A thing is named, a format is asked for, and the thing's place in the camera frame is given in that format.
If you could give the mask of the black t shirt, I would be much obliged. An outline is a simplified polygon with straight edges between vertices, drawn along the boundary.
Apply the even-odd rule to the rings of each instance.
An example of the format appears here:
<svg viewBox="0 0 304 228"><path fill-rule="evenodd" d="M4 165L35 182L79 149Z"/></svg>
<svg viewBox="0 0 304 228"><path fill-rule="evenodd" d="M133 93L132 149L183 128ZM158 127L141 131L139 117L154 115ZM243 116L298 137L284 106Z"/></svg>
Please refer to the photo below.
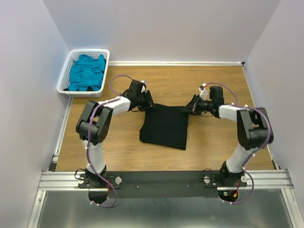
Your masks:
<svg viewBox="0 0 304 228"><path fill-rule="evenodd" d="M156 104L155 108L145 111L140 141L185 150L189 115L181 110L181 106Z"/></svg>

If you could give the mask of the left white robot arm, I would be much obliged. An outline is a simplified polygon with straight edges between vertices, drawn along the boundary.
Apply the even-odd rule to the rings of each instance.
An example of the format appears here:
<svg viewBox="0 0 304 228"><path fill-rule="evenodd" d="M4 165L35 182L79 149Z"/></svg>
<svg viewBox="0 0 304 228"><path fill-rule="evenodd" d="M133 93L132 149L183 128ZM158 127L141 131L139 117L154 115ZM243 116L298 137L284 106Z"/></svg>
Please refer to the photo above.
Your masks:
<svg viewBox="0 0 304 228"><path fill-rule="evenodd" d="M76 132L85 146L87 165L85 176L78 181L100 188L110 185L106 179L103 142L108 135L112 117L138 108L139 111L154 108L155 104L144 80L132 80L129 88L117 97L101 102L87 102L77 124Z"/></svg>

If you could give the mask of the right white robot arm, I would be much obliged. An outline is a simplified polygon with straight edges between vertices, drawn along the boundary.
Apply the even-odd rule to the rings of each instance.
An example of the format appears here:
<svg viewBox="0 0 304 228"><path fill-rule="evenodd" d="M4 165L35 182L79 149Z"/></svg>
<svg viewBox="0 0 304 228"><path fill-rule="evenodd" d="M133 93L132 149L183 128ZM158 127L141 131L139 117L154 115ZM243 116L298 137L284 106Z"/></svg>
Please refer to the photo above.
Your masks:
<svg viewBox="0 0 304 228"><path fill-rule="evenodd" d="M219 119L228 119L237 123L238 144L233 154L221 166L219 173L212 180L223 186L230 186L240 180L245 174L245 166L255 154L272 143L274 133L265 108L238 105L238 98L228 88L235 98L235 102L225 103L221 83L203 83L199 87L199 94L182 108L181 112L190 115L210 113Z"/></svg>

